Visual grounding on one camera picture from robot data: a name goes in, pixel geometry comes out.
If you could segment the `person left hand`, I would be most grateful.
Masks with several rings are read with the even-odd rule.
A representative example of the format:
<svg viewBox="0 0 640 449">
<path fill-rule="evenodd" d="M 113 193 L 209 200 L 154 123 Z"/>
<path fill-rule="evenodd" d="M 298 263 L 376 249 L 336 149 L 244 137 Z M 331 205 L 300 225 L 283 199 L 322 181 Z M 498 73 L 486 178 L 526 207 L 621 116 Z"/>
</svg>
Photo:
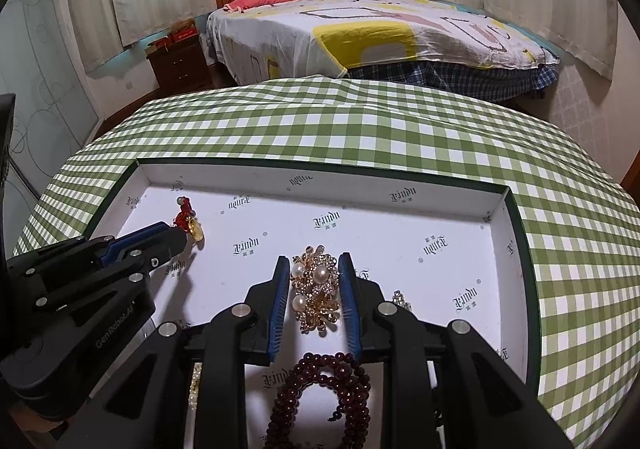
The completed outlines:
<svg viewBox="0 0 640 449">
<path fill-rule="evenodd" d="M 61 421 L 55 422 L 40 417 L 38 413 L 35 413 L 35 411 L 27 408 L 22 403 L 10 406 L 9 414 L 23 432 L 47 433 L 61 424 Z"/>
</svg>

